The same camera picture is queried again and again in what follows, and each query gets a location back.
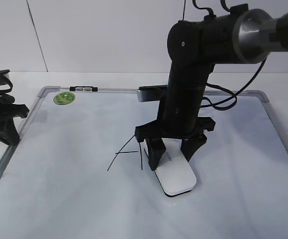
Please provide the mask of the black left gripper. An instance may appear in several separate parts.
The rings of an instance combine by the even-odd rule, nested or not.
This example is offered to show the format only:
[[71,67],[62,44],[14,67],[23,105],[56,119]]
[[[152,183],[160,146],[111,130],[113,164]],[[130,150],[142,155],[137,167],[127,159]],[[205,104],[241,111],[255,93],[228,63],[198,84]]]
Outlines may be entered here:
[[9,80],[7,85],[0,86],[0,142],[6,145],[16,145],[20,141],[13,118],[26,118],[29,109],[25,104],[15,104],[15,98],[9,93],[13,84]]

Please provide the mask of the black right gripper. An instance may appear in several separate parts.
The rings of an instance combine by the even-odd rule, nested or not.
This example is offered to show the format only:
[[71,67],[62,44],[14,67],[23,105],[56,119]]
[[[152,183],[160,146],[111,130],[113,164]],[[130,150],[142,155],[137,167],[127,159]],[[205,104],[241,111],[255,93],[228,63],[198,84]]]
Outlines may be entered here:
[[215,121],[210,117],[199,117],[199,109],[204,91],[171,90],[158,102],[155,120],[136,126],[137,142],[146,140],[148,164],[155,171],[166,151],[162,138],[182,139],[180,151],[190,161],[195,152],[203,146],[207,137],[204,130],[213,131]]

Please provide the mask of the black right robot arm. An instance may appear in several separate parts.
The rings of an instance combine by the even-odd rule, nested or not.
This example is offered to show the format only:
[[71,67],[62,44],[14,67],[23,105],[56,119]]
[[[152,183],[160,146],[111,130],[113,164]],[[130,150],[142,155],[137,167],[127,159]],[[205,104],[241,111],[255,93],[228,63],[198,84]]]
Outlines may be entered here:
[[209,9],[202,21],[180,20],[169,31],[171,68],[167,85],[140,87],[141,100],[158,101],[157,118],[137,126],[146,142],[148,164],[156,170],[166,151],[165,138],[180,139],[186,160],[206,143],[215,121],[198,115],[208,77],[217,64],[264,65],[272,52],[288,52],[288,13],[273,18],[262,9],[240,4],[216,16]]

